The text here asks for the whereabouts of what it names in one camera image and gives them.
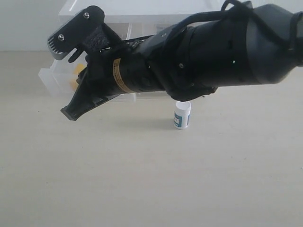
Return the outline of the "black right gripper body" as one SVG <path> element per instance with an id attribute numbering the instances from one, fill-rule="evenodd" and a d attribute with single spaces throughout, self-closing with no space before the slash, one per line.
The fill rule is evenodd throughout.
<path id="1" fill-rule="evenodd" d="M 101 24 L 82 43 L 87 53 L 86 68 L 78 75 L 78 86 L 84 78 L 113 78 L 118 95 L 163 91 L 160 62 L 164 36 L 161 33 L 145 40 L 123 41 L 109 26 Z"/>

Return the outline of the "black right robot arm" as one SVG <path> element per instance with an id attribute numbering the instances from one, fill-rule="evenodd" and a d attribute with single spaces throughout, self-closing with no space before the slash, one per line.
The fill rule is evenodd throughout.
<path id="1" fill-rule="evenodd" d="M 165 91 L 185 102 L 219 87 L 276 84 L 303 65 L 303 14 L 275 4 L 226 1 L 147 39 L 121 40 L 90 6 L 66 24 L 67 42 L 87 66 L 61 112 L 72 121 L 129 93 Z"/>

